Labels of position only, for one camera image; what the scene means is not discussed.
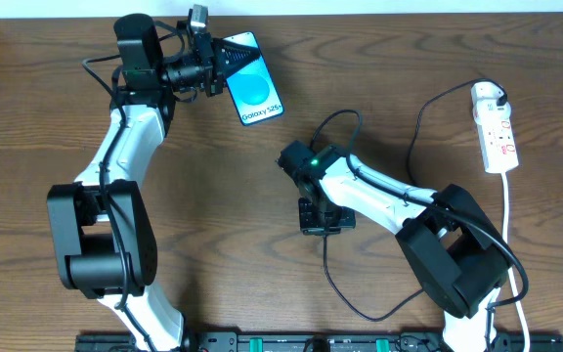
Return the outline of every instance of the wooden table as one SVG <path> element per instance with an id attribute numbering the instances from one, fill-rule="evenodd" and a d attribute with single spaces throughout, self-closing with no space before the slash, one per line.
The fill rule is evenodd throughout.
<path id="1" fill-rule="evenodd" d="M 116 51 L 113 22 L 0 21 L 0 350 L 70 351 L 81 331 L 124 331 L 109 310 L 63 288 L 45 205 L 107 131 L 108 95 L 80 61 Z M 426 295 L 380 324 L 344 306 L 323 275 L 322 241 L 299 233 L 298 192 L 274 161 L 331 112 L 358 109 L 356 154 L 407 181 L 422 104 L 488 76 L 513 106 L 521 165 L 509 173 L 511 246 L 531 280 L 529 325 L 563 333 L 563 15 L 212 18 L 210 30 L 256 33 L 286 113 L 242 127 L 228 94 L 202 97 L 177 107 L 153 157 L 143 197 L 156 279 L 189 325 L 440 330 L 442 312 Z M 98 66 L 104 77 L 111 69 Z M 462 90 L 425 112 L 413 168 L 422 186 L 469 190 L 499 227 L 500 179 L 484 172 L 470 109 Z M 323 141 L 346 144 L 355 123 L 338 119 Z M 369 314 L 418 289 L 393 236 L 362 216 L 357 230 L 331 239 L 330 255 L 334 279 Z M 513 307 L 497 320 L 520 330 Z"/>

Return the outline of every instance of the white wall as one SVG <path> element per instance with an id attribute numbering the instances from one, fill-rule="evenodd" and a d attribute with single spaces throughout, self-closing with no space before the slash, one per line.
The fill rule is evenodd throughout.
<path id="1" fill-rule="evenodd" d="M 563 0 L 195 0 L 210 15 L 563 12 Z M 0 0 L 0 19 L 185 16 L 194 0 Z"/>

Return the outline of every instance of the power strip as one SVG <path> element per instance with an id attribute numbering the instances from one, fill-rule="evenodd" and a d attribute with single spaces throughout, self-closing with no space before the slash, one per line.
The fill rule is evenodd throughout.
<path id="1" fill-rule="evenodd" d="M 484 168 L 488 173 L 503 173 L 518 166 L 516 143 L 509 117 L 509 103 L 497 105 L 504 92 L 495 84 L 480 82 L 473 86 L 473 117 L 477 123 Z"/>

